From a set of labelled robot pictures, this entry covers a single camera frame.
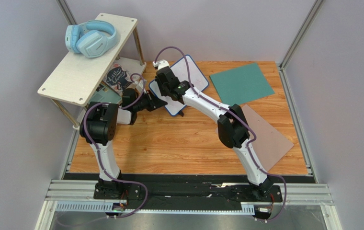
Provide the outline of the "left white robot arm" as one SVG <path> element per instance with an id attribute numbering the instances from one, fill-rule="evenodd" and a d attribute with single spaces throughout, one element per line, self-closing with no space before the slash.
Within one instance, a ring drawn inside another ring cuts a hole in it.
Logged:
<path id="1" fill-rule="evenodd" d="M 122 99 L 125 103 L 124 110 L 116 103 L 91 102 L 80 125 L 80 135 L 94 150 L 99 165 L 96 196 L 118 198 L 124 192 L 124 181 L 115 161 L 112 143 L 118 119 L 123 119 L 127 125 L 133 125 L 137 112 L 151 112 L 168 104 L 150 90 L 138 93 L 134 89 L 126 89 Z"/>

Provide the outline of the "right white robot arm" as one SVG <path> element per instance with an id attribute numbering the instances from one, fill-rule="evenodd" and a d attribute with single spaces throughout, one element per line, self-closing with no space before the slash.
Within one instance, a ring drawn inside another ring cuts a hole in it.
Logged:
<path id="1" fill-rule="evenodd" d="M 249 183 L 254 185 L 261 196 L 269 193 L 273 183 L 252 146 L 256 135 L 250 129 L 242 108 L 237 104 L 229 106 L 218 102 L 199 91 L 189 81 L 180 81 L 168 65 L 160 66 L 156 63 L 154 68 L 157 70 L 155 81 L 160 94 L 195 108 L 215 121 L 219 140 L 236 153 Z"/>

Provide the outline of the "dark floral book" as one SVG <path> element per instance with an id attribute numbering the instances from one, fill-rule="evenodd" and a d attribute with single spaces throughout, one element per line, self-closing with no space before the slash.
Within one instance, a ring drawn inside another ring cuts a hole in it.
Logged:
<path id="1" fill-rule="evenodd" d="M 111 87 L 118 95 L 122 96 L 123 91 L 128 88 L 135 89 L 141 81 L 139 75 L 133 75 L 119 63 L 114 62 L 103 81 Z"/>

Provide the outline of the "teal book under shelf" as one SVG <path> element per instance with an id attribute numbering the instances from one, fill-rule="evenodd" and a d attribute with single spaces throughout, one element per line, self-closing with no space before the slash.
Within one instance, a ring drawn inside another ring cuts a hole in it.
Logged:
<path id="1" fill-rule="evenodd" d="M 91 106 L 93 102 L 121 104 L 122 97 L 112 88 L 100 83 L 99 86 L 96 88 L 94 94 L 90 98 L 87 106 Z"/>

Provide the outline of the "teal mat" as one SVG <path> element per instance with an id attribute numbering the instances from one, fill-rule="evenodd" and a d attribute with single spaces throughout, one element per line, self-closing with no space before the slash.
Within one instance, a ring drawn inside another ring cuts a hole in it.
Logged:
<path id="1" fill-rule="evenodd" d="M 245 104 L 274 94 L 257 63 L 210 75 L 222 103 Z"/>

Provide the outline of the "light blue headphones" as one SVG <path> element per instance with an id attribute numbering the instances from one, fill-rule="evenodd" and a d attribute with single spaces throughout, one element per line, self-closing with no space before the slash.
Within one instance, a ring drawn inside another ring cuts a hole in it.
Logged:
<path id="1" fill-rule="evenodd" d="M 119 40 L 117 29 L 106 21 L 90 20 L 69 25 L 65 32 L 65 45 L 69 52 L 97 58 L 114 48 Z"/>

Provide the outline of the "white two-tier shelf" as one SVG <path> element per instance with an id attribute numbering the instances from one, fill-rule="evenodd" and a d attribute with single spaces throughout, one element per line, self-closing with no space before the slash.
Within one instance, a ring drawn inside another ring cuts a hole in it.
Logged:
<path id="1" fill-rule="evenodd" d="M 84 55 L 67 53 L 37 91 L 39 95 L 51 99 L 72 122 L 74 129 L 78 129 L 81 118 L 72 115 L 63 103 L 81 108 L 87 106 L 108 72 L 109 66 L 114 61 L 118 61 L 122 67 L 131 73 L 142 74 L 146 68 L 138 37 L 138 20 L 108 13 L 100 13 L 97 19 L 111 23 L 116 27 L 120 35 L 118 45 L 97 58 L 86 58 Z M 134 37 L 139 55 L 138 59 L 119 56 L 130 36 Z"/>

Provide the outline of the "pinkish grey mat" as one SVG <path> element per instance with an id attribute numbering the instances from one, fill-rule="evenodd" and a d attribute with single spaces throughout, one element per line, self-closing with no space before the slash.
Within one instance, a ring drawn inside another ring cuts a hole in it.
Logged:
<path id="1" fill-rule="evenodd" d="M 252 146 L 261 165 L 268 172 L 294 147 L 294 143 L 248 105 L 243 106 L 242 111 L 249 127 L 257 136 Z"/>

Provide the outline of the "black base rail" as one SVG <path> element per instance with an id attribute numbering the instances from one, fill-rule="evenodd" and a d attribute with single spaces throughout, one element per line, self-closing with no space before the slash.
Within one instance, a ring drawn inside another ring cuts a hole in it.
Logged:
<path id="1" fill-rule="evenodd" d="M 283 201 L 281 188 L 248 182 L 245 175 L 123 174 L 116 183 L 98 180 L 95 199 L 116 200 L 127 208 L 182 211 L 239 211 L 242 202 L 269 207 Z"/>

